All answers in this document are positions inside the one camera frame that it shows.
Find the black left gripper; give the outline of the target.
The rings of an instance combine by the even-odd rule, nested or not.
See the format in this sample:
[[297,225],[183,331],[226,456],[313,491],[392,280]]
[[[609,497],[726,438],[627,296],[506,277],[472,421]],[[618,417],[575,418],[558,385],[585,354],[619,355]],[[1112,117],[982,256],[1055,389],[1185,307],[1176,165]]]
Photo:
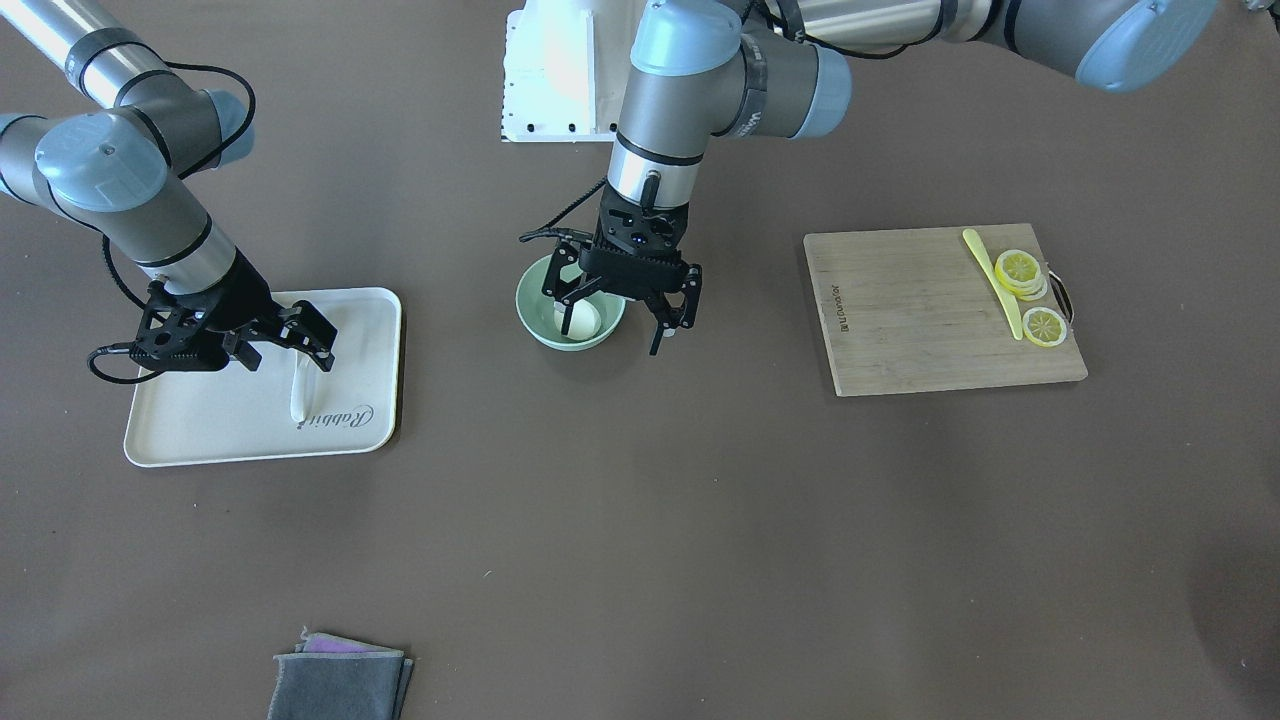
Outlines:
[[591,293],[607,292],[648,301],[655,318],[649,355],[659,352],[664,338],[694,325],[703,287],[699,264],[681,258],[678,243],[689,227],[689,205],[644,208],[612,186],[602,195],[596,231],[579,254],[582,273],[566,277],[576,266],[567,250],[550,255],[544,295],[553,304],[572,306]]

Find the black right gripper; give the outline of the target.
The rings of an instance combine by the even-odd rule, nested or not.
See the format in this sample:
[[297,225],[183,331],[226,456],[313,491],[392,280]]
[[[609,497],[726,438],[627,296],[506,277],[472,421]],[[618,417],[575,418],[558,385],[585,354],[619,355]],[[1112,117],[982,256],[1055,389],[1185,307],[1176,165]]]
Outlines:
[[234,359],[246,370],[261,363],[253,342],[270,342],[306,354],[329,373],[338,329],[310,301],[289,307],[275,302],[266,281],[237,251],[228,273],[195,293],[174,295],[164,269],[148,283],[148,301],[131,360],[152,372],[220,372]]

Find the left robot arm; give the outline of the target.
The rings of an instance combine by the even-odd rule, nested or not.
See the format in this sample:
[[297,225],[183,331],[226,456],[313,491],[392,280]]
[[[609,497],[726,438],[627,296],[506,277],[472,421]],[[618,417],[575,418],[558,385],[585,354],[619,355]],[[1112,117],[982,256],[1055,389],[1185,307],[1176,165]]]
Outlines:
[[714,137],[810,138],[844,119],[849,60],[884,60],[932,40],[983,42],[1112,94],[1169,70],[1213,1],[649,1],[637,23],[591,232],[558,220],[543,296],[570,328],[595,293],[644,304],[652,347],[690,328],[701,268],[678,250]]

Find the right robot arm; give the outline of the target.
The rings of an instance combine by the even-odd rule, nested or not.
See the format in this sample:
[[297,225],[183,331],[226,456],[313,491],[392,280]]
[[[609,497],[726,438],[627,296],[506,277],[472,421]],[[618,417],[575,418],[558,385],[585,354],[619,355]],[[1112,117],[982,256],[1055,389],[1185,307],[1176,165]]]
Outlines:
[[193,88],[96,1],[5,1],[3,17],[97,111],[51,119],[3,117],[3,192],[97,233],[102,255],[123,252],[147,277],[133,296],[133,340],[87,359],[124,355],[140,382],[168,372],[219,372],[261,363],[257,343],[291,348],[329,372],[337,328],[308,301],[278,304],[250,260],[186,186],[244,158],[256,96]]

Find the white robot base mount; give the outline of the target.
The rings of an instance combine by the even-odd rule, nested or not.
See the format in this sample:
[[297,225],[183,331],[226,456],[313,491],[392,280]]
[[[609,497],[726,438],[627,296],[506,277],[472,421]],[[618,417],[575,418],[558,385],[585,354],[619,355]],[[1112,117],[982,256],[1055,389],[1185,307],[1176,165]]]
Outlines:
[[506,20],[500,138],[609,143],[643,1],[526,1]]

